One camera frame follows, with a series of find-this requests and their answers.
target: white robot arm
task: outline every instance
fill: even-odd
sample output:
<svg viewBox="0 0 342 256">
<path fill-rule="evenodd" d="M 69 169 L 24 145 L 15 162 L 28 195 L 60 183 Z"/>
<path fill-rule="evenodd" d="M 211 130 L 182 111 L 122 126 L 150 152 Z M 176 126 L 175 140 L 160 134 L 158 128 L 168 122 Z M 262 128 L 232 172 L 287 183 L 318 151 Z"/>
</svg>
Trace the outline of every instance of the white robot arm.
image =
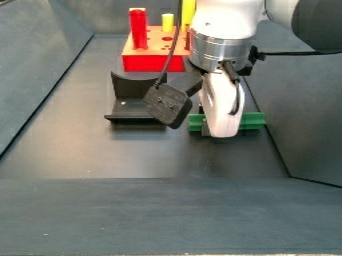
<svg viewBox="0 0 342 256">
<path fill-rule="evenodd" d="M 196 1 L 190 60 L 208 72 L 199 95 L 211 136 L 238 132 L 244 93 L 222 67 L 227 62 L 235 71 L 244 67 L 259 22 L 271 19 L 291 29 L 317 51 L 341 52 L 341 9 L 341 0 Z"/>
</svg>

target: red block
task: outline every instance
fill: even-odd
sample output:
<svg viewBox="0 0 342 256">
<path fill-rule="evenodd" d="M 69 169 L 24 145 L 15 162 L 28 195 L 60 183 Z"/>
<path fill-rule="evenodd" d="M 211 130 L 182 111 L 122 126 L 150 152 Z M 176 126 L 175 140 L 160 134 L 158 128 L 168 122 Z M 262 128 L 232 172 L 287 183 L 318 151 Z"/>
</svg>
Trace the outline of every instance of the red block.
<svg viewBox="0 0 342 256">
<path fill-rule="evenodd" d="M 122 53 L 126 72 L 159 72 L 163 70 L 174 32 L 163 32 L 160 26 L 147 27 L 148 49 L 134 49 L 132 32 L 128 36 Z M 168 66 L 168 72 L 183 72 L 183 56 L 188 55 L 186 48 L 186 32 L 179 33 L 178 44 Z"/>
</svg>

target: metal wall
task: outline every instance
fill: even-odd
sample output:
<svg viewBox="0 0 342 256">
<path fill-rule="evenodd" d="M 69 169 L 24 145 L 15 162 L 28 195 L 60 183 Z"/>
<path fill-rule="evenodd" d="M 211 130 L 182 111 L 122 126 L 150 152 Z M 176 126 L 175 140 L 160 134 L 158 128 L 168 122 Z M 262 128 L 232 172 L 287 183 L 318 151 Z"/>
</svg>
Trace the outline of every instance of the metal wall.
<svg viewBox="0 0 342 256">
<path fill-rule="evenodd" d="M 262 50 L 310 50 L 277 24 L 259 26 Z M 247 79 L 294 177 L 342 186 L 342 56 L 275 57 Z"/>
<path fill-rule="evenodd" d="M 162 14 L 176 14 L 176 0 L 60 0 L 96 34 L 127 34 L 128 9 L 147 8 L 148 25 L 160 25 Z"/>
<path fill-rule="evenodd" d="M 0 6 L 0 154 L 91 36 L 56 0 Z"/>
</svg>

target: green block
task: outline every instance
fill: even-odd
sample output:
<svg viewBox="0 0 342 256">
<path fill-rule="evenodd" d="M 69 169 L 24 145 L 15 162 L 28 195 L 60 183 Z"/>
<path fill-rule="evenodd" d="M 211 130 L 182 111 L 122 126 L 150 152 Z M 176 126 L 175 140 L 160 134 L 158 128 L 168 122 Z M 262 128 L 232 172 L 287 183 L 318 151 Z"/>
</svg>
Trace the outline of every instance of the green block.
<svg viewBox="0 0 342 256">
<path fill-rule="evenodd" d="M 200 132 L 204 114 L 188 115 L 188 131 Z M 266 124 L 264 113 L 248 112 L 242 114 L 239 130 L 259 130 Z"/>
</svg>

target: cable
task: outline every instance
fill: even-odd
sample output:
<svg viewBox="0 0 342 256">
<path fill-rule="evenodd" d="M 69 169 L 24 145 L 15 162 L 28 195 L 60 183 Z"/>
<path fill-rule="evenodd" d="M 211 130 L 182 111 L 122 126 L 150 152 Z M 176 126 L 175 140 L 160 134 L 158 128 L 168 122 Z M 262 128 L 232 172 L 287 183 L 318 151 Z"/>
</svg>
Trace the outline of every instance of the cable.
<svg viewBox="0 0 342 256">
<path fill-rule="evenodd" d="M 342 52 L 333 52 L 333 53 L 321 53 L 317 51 L 311 52 L 260 52 L 262 55 L 266 56 L 315 56 L 315 55 L 333 55 L 339 54 Z"/>
<path fill-rule="evenodd" d="M 174 35 L 174 41 L 172 41 L 172 45 L 171 45 L 171 48 L 170 48 L 170 53 L 168 53 L 168 56 L 167 56 L 166 64 L 164 64 L 163 70 L 160 72 L 159 78 L 158 78 L 158 80 L 154 84 L 154 87 L 156 89 L 159 89 L 159 85 L 162 84 L 162 80 L 163 80 L 163 77 L 166 75 L 167 68 L 168 68 L 168 65 L 170 65 L 170 62 L 171 62 L 171 58 L 174 56 L 175 48 L 176 48 L 176 42 L 178 42 L 178 36 L 179 36 L 179 30 L 180 30 L 180 24 L 182 24 L 182 7 L 183 7 L 183 0 L 179 0 L 179 2 L 178 2 L 176 31 L 175 31 L 175 35 Z"/>
</svg>

